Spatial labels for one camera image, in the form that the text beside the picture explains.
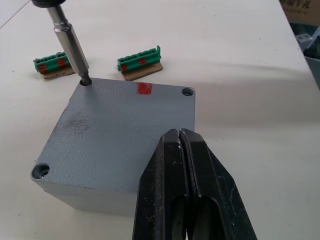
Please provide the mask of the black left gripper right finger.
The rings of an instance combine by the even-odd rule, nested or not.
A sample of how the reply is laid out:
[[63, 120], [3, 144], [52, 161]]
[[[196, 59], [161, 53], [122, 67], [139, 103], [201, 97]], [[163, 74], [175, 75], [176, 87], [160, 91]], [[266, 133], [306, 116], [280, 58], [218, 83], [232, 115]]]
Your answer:
[[190, 240], [255, 240], [254, 228], [237, 185], [203, 137], [181, 129], [189, 189]]

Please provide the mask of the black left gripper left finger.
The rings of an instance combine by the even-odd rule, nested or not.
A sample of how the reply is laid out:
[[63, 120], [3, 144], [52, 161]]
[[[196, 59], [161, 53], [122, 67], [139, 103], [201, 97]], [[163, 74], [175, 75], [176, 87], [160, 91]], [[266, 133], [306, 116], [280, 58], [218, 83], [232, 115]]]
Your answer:
[[140, 177], [132, 239], [184, 240], [189, 196], [182, 144], [171, 129], [160, 137]]

